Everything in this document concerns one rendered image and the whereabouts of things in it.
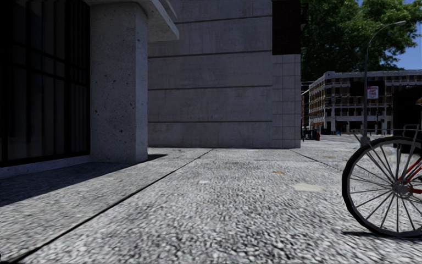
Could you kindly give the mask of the grey street lamp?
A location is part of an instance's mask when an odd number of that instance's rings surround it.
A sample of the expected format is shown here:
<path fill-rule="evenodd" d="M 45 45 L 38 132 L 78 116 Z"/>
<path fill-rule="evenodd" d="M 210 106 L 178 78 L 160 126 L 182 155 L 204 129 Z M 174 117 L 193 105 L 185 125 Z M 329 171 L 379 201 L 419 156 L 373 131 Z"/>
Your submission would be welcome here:
<path fill-rule="evenodd" d="M 362 130 L 362 138 L 360 141 L 361 145 L 364 145 L 370 142 L 370 139 L 368 138 L 368 59 L 369 59 L 369 49 L 370 49 L 371 43 L 373 39 L 375 38 L 375 36 L 378 33 L 380 33 L 382 30 L 386 29 L 387 27 L 396 26 L 396 25 L 405 25 L 406 23 L 407 23 L 406 20 L 402 20 L 402 21 L 385 25 L 382 28 L 380 28 L 376 33 L 374 33 L 368 42 L 367 50 L 365 54 L 365 60 L 364 60 L 363 130 Z"/>

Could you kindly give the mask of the dark building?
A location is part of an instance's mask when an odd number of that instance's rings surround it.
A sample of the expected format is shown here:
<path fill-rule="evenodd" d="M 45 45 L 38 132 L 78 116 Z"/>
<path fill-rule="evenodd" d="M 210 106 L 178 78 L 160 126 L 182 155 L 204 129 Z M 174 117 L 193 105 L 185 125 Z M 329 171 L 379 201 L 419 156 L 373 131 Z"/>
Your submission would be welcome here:
<path fill-rule="evenodd" d="M 422 130 L 422 106 L 417 100 L 422 98 L 422 85 L 408 86 L 393 94 L 393 135 L 413 137 L 415 129 Z"/>

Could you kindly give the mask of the red bicycle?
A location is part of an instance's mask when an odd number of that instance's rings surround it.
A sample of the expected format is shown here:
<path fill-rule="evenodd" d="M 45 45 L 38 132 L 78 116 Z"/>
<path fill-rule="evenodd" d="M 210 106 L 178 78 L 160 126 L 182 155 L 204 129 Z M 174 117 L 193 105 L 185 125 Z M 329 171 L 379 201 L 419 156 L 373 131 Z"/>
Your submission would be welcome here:
<path fill-rule="evenodd" d="M 393 136 L 356 138 L 360 148 L 342 173 L 349 213 L 377 235 L 422 238 L 422 129 L 405 125 Z"/>

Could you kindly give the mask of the trees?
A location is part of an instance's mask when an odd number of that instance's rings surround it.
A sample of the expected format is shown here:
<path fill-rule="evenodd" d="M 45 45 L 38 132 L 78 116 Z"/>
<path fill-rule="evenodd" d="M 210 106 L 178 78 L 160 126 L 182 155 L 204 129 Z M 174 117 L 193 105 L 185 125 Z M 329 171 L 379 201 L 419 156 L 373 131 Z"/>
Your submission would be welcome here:
<path fill-rule="evenodd" d="M 399 70 L 398 57 L 416 47 L 422 0 L 304 0 L 301 79 L 324 73 Z"/>

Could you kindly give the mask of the pale concrete building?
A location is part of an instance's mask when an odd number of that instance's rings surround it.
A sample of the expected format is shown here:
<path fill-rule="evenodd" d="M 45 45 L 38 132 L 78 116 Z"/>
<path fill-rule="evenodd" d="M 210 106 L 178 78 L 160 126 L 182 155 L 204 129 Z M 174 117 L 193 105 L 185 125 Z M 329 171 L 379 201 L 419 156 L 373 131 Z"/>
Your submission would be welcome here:
<path fill-rule="evenodd" d="M 306 0 L 0 0 L 0 178 L 299 148 Z"/>

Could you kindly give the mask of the white and tan building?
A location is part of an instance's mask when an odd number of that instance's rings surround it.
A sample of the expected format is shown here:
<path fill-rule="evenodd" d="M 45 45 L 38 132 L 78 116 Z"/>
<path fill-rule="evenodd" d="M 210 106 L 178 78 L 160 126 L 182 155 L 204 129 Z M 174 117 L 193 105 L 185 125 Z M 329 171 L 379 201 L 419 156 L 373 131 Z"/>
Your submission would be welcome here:
<path fill-rule="evenodd" d="M 408 86 L 422 85 L 422 70 L 368 72 L 367 111 L 363 109 L 364 74 L 328 71 L 303 94 L 303 126 L 322 134 L 350 133 L 363 128 L 393 132 L 393 96 Z"/>

